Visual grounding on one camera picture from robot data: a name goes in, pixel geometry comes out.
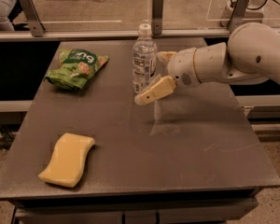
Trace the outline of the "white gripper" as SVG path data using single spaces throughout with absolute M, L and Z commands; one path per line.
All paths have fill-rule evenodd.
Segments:
M 178 88 L 194 88 L 200 85 L 194 68 L 196 48 L 176 51 L 160 51 L 158 60 L 165 66 L 170 76 L 157 75 L 152 82 L 140 91 L 134 101 L 137 105 L 147 105 L 160 100 Z

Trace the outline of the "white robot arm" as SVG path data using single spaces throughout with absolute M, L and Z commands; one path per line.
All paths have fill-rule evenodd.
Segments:
M 160 100 L 177 88 L 194 88 L 206 82 L 251 85 L 270 79 L 280 85 L 280 34 L 262 23 L 238 26 L 226 43 L 161 51 L 157 57 L 167 75 L 156 76 L 135 96 L 138 105 Z

